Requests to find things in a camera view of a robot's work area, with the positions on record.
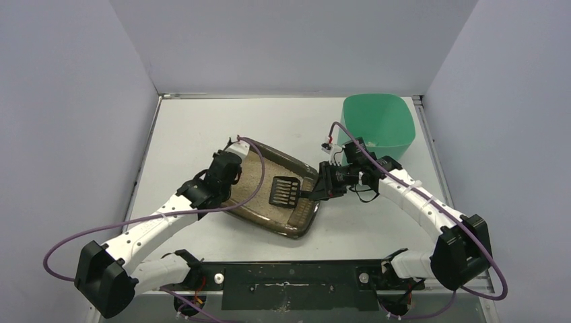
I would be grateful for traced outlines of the black slotted litter scoop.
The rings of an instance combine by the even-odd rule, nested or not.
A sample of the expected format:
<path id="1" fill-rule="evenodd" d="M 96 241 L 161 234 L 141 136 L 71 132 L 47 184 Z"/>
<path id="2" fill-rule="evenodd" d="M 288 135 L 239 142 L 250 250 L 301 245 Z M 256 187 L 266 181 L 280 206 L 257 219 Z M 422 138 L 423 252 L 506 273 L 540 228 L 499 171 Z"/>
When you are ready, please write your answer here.
<path id="1" fill-rule="evenodd" d="M 318 201 L 317 195 L 310 190 L 302 190 L 302 181 L 291 176 L 274 176 L 268 203 L 285 209 L 295 209 L 300 199 Z"/>

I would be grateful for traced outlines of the dark plastic litter tray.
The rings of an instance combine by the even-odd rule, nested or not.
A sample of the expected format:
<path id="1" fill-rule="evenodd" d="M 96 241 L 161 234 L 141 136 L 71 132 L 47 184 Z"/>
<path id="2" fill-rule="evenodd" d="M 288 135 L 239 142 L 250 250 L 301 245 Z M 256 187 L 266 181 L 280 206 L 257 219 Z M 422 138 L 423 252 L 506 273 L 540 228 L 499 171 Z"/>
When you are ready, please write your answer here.
<path id="1" fill-rule="evenodd" d="M 261 170 L 265 170 L 262 187 L 253 199 L 241 207 L 229 210 L 229 214 L 258 225 L 275 234 L 298 239 L 306 234 L 318 211 L 319 203 L 300 199 L 293 209 L 278 207 L 269 203 L 271 185 L 276 176 L 299 179 L 301 189 L 311 191 L 318 179 L 318 171 L 303 161 L 260 142 L 255 142 L 264 158 L 261 165 L 259 155 L 250 148 L 242 162 L 242 174 L 237 184 L 231 187 L 230 198 L 222 207 L 230 207 L 245 201 L 258 187 Z"/>

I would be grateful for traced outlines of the green plastic bin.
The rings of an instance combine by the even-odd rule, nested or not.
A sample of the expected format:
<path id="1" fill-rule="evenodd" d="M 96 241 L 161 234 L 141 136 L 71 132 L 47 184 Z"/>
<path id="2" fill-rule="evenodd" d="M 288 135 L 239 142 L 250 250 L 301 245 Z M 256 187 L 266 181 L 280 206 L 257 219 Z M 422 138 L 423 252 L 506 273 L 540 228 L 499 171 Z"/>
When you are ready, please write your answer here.
<path id="1" fill-rule="evenodd" d="M 340 123 L 355 138 L 377 143 L 366 147 L 378 157 L 401 159 L 413 143 L 416 130 L 404 99 L 392 94 L 357 94 L 343 101 Z"/>

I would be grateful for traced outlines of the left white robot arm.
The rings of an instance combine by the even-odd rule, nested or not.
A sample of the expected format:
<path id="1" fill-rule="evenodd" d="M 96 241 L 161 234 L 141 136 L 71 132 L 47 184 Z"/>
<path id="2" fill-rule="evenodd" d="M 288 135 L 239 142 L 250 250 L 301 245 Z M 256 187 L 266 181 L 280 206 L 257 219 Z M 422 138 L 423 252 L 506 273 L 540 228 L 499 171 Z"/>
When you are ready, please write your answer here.
<path id="1" fill-rule="evenodd" d="M 178 250 L 146 261 L 155 249 L 208 213 L 226 211 L 250 146 L 235 142 L 214 153 L 210 166 L 186 181 L 163 207 L 130 222 L 131 228 L 104 243 L 91 241 L 80 252 L 75 288 L 104 318 L 113 318 L 133 299 L 165 285 L 187 282 L 199 261 Z"/>

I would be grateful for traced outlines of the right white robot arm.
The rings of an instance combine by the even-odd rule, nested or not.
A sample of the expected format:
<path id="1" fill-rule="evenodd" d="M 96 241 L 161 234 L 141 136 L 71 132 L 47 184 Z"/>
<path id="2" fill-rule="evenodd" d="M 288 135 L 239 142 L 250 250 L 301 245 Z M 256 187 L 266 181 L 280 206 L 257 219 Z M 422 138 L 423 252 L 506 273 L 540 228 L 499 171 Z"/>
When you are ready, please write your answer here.
<path id="1" fill-rule="evenodd" d="M 319 165 L 318 184 L 303 197 L 326 201 L 343 196 L 351 186 L 365 186 L 396 204 L 430 237 L 430 252 L 402 250 L 385 259 L 393 277 L 436 279 L 454 291 L 492 266 L 488 225 L 479 215 L 466 216 L 429 193 L 395 159 L 377 157 L 362 138 L 336 145 L 322 144 L 329 161 Z"/>

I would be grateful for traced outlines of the beige cat litter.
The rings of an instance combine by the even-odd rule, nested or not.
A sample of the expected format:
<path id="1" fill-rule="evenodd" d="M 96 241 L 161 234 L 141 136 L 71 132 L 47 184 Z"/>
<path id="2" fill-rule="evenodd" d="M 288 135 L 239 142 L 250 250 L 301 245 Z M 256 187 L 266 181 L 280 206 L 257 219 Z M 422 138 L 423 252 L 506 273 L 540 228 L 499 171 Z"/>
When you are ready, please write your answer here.
<path id="1" fill-rule="evenodd" d="M 298 214 L 298 211 L 303 207 L 302 203 L 299 203 L 298 207 L 295 209 L 285 209 L 268 203 L 272 179 L 274 176 L 291 176 L 299 178 L 302 181 L 302 188 L 304 190 L 311 189 L 312 184 L 305 180 L 301 175 L 294 173 L 274 161 L 270 161 L 268 159 L 264 159 L 264 161 L 265 176 L 262 187 L 253 199 L 241 208 L 234 209 L 234 211 L 244 211 L 249 215 L 253 215 L 255 219 L 268 219 L 280 225 L 302 227 L 308 221 L 307 215 Z M 242 162 L 241 167 L 241 177 L 238 183 L 231 187 L 230 199 L 224 203 L 224 206 L 235 205 L 244 201 L 252 194 L 259 184 L 261 177 L 261 161 L 255 151 L 249 151 L 246 160 Z"/>

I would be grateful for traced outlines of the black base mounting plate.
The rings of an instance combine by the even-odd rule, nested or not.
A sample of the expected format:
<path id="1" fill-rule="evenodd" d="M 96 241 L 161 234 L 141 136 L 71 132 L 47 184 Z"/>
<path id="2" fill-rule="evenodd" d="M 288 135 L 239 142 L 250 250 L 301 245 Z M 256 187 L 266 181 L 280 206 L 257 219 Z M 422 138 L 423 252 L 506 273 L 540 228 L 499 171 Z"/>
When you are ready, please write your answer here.
<path id="1" fill-rule="evenodd" d="M 405 306 L 425 283 L 400 279 L 381 260 L 203 262 L 176 291 L 222 295 L 223 310 L 376 311 L 380 303 Z"/>

